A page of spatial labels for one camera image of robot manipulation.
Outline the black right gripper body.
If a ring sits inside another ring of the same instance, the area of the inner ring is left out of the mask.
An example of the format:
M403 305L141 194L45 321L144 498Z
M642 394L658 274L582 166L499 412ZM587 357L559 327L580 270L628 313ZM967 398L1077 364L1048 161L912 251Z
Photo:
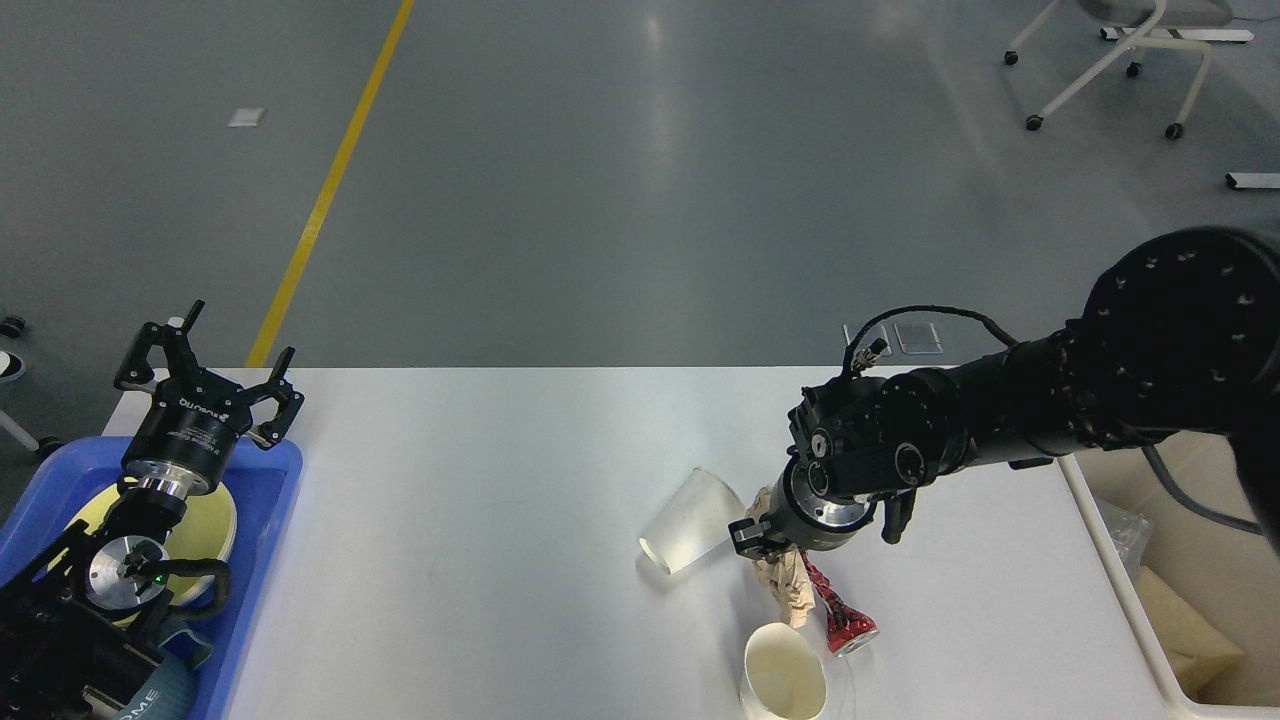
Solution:
M765 542L774 552L796 547L828 552L844 547L876 519L877 503L836 503L818 497L791 457L765 510Z

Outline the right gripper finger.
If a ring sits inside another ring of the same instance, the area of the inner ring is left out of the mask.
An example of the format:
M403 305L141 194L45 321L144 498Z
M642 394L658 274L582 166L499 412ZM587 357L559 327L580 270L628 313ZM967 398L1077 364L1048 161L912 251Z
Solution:
M791 542L774 527L771 515L739 519L727 530L735 553L751 561L778 561L791 550Z

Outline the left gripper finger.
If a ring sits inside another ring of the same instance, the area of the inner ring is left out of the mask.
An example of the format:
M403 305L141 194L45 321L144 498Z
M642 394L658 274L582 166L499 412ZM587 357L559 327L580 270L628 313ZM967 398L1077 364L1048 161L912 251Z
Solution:
M294 352L296 348L283 348L266 380L236 393L236 410L244 416L243 421L236 421L236 432L248 437L261 450L274 448L287 437L305 404L305 396L287 377ZM253 424L252 407L266 401L275 404L275 414Z
M143 392L152 401L206 398L206 370L198 364L188 338L204 307L205 301L193 301L177 325L168 322L145 323L131 341L113 377L113 387ZM160 351L164 357L168 372L164 380L156 380L156 369L150 360L154 350Z

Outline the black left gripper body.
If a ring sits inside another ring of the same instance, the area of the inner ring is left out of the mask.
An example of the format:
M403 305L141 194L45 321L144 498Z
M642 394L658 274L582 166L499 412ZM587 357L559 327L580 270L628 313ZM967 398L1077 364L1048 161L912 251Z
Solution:
M250 409L270 395L219 380L210 391L166 389L164 382L123 380L120 389L145 392L148 411L122 459L120 482L175 498L211 495L236 445L253 436Z

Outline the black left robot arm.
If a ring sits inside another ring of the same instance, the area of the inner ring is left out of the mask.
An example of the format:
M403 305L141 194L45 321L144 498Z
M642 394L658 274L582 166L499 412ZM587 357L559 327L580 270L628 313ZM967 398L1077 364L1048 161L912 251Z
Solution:
M204 302L143 324L114 384L129 438L42 442L3 524L5 719L219 719L300 488L284 348L242 386L189 345Z

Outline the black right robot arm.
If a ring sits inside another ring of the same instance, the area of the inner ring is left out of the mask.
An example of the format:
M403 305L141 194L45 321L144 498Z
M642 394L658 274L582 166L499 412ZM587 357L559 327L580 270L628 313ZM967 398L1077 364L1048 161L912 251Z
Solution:
M1277 543L1277 240L1202 225L1133 249L1082 315L1034 341L993 322L1002 351L888 378L860 329L838 373L803 389L792 446L759 518L730 523L737 555L831 551L876 515L899 543L916 493L968 468L1144 448L1183 430L1224 437L1262 537Z

